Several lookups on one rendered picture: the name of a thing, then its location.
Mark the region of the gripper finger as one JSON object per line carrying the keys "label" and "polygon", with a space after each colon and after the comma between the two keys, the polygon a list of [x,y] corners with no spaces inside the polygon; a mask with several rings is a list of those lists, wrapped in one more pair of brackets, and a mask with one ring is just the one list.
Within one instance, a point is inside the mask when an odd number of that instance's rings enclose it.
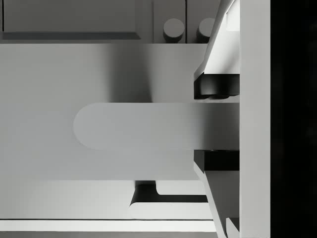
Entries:
{"label": "gripper finger", "polygon": [[194,73],[195,100],[240,94],[240,0],[220,0],[203,62]]}
{"label": "gripper finger", "polygon": [[229,238],[226,220],[239,219],[239,151],[194,150],[194,171],[204,185],[218,238]]}

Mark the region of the white cabinet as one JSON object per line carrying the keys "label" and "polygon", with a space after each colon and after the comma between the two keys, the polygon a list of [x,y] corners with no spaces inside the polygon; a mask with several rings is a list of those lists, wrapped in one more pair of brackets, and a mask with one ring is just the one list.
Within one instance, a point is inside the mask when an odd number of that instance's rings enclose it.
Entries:
{"label": "white cabinet", "polygon": [[[156,26],[153,7],[185,9],[185,0],[0,0],[0,39],[5,44],[155,44],[152,30],[169,37],[181,24]],[[133,225],[173,225],[181,231],[208,231],[205,203],[157,204],[162,217],[135,220],[128,201],[132,180],[0,178],[0,230],[7,223],[48,222],[97,225],[103,231]]]}

